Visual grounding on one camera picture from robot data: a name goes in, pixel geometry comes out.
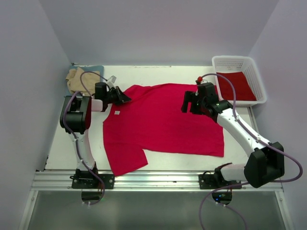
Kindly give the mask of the bright red t shirt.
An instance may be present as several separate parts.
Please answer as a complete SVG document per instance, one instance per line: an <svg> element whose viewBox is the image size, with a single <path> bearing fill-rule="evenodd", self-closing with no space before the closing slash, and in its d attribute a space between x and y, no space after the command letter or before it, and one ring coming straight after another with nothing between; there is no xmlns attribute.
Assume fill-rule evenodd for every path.
<svg viewBox="0 0 307 230"><path fill-rule="evenodd" d="M190 84L133 85L131 101L112 105L103 122L103 142L110 168L120 176L147 165L145 150L224 156L223 128L204 115L183 113Z"/></svg>

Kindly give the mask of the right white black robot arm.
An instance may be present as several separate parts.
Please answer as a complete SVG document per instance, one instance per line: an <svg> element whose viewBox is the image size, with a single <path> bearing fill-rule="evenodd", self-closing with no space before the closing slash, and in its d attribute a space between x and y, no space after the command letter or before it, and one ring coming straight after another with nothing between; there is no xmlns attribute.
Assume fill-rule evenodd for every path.
<svg viewBox="0 0 307 230"><path fill-rule="evenodd" d="M205 115L224 128L240 144L248 156L245 164L227 163L214 170L213 181L219 188L236 181L259 188L284 176L283 146L271 143L240 118L227 100L219 100L212 83L201 83L197 91L186 91L181 111Z"/></svg>

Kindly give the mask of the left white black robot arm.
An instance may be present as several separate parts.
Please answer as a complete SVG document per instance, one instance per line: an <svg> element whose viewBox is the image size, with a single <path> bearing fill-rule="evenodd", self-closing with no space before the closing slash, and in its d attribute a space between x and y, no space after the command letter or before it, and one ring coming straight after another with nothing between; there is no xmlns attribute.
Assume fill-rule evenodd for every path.
<svg viewBox="0 0 307 230"><path fill-rule="evenodd" d="M110 83L95 84L94 97L66 96L60 114L60 126L69 134L77 159L75 174L71 176L72 188L94 189L103 185L91 152L89 128L92 112L104 112L109 104L121 105L131 101L118 86Z"/></svg>

